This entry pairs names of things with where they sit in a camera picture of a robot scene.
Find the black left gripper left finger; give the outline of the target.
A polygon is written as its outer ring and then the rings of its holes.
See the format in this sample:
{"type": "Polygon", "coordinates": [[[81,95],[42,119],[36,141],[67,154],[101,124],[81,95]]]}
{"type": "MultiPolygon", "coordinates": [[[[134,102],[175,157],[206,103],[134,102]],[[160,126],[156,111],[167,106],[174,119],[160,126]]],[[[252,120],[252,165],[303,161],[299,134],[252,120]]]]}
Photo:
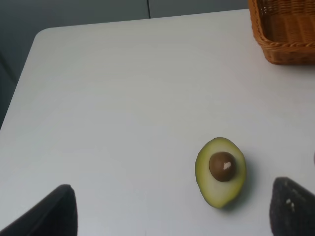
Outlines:
{"type": "Polygon", "coordinates": [[[2,236],[77,236],[78,212],[74,189],[62,184],[9,224],[2,236]]]}

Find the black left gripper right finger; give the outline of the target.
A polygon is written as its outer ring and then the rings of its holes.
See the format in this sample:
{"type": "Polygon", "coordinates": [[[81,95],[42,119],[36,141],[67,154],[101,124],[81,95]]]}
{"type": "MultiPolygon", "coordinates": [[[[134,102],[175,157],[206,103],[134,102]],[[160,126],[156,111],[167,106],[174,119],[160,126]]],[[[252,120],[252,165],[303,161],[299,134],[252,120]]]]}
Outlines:
{"type": "Polygon", "coordinates": [[[313,236],[315,234],[315,195],[288,177],[277,177],[269,208],[275,236],[313,236]]]}

